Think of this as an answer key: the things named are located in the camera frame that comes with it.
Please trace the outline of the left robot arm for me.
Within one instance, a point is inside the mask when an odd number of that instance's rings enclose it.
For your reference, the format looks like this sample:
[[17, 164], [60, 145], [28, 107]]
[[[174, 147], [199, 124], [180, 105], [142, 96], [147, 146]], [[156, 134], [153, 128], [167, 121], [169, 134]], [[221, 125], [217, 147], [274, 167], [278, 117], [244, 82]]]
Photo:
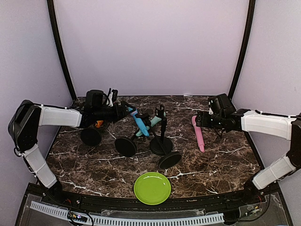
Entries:
[[22, 157], [30, 172], [48, 191], [48, 198], [56, 205], [66, 202], [62, 184], [50, 169], [39, 147], [40, 131], [43, 127], [69, 127], [81, 129], [80, 139], [87, 146], [100, 144], [102, 137], [92, 126], [98, 121], [116, 123], [132, 114], [136, 108], [126, 101], [117, 100], [117, 90], [105, 94], [92, 89], [86, 93], [84, 106], [60, 107], [37, 104], [24, 100], [17, 108], [8, 125], [15, 154]]

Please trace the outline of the black stand of blue microphone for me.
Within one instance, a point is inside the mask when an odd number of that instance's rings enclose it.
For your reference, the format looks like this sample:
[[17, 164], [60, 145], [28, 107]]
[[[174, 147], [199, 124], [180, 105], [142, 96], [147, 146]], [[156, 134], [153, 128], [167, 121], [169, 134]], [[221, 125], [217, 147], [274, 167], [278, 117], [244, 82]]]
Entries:
[[150, 141], [150, 150], [154, 154], [158, 154], [157, 153], [158, 150], [163, 152], [162, 157], [158, 162], [158, 167], [161, 170], [165, 170], [170, 167], [173, 167], [182, 159], [182, 154], [178, 151], [172, 152], [173, 149], [172, 141], [169, 138], [166, 138], [166, 142], [165, 142], [164, 131], [161, 131], [160, 137], [156, 134], [155, 130], [151, 126], [151, 121], [149, 117], [150, 116], [148, 113], [137, 115], [137, 118], [141, 118], [142, 121], [145, 122], [145, 124], [150, 127], [150, 130], [154, 135], [154, 138]]

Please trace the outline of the blue toy microphone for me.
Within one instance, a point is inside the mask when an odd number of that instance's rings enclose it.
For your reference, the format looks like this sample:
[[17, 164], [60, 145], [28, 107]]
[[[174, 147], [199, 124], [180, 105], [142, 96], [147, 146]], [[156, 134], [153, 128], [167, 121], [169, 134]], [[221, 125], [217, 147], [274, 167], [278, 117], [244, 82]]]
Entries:
[[138, 131], [136, 132], [136, 136], [139, 137], [141, 135], [145, 135], [145, 136], [149, 136], [149, 132], [147, 127], [145, 126], [144, 122], [142, 121], [142, 119], [139, 116], [139, 113], [137, 110], [133, 111], [133, 108], [128, 107], [129, 111], [132, 111], [130, 113], [130, 115], [133, 117], [134, 121], [136, 122], [137, 126], [138, 126]]

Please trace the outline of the pink toy microphone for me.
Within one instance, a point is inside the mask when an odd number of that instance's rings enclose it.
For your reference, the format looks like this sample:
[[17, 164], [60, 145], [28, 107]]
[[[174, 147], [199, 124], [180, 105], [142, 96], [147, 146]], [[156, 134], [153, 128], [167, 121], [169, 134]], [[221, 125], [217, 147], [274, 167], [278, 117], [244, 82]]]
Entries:
[[205, 143], [203, 140], [201, 128], [197, 126], [196, 116], [194, 115], [191, 120], [192, 120], [192, 125], [193, 125], [194, 131], [195, 131], [198, 147], [199, 147], [200, 151], [202, 153], [204, 153], [205, 152]]

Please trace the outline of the black stand of pink microphone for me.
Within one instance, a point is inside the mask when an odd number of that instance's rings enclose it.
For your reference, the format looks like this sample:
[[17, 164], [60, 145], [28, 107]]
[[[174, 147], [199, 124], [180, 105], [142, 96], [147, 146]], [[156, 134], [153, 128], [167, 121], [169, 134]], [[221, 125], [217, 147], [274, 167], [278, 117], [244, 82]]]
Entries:
[[165, 107], [163, 105], [156, 107], [156, 116], [162, 119], [160, 128], [161, 134], [160, 136], [157, 136], [151, 127], [154, 138], [150, 142], [150, 150], [156, 155], [163, 156], [171, 153], [173, 149], [172, 141], [165, 137], [167, 118], [165, 116]]

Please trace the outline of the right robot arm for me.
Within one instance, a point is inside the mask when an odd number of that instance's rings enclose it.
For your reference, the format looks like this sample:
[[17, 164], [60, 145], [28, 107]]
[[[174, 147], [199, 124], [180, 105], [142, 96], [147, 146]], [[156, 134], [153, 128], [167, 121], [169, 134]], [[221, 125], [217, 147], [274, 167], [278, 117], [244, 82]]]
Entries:
[[258, 110], [236, 109], [226, 94], [208, 99], [208, 111], [199, 111], [193, 116], [195, 128], [220, 129], [225, 132], [258, 132], [290, 141], [289, 151], [259, 171], [244, 185], [240, 200], [250, 204], [258, 197], [258, 190], [293, 174], [301, 168], [301, 117], [280, 115]]

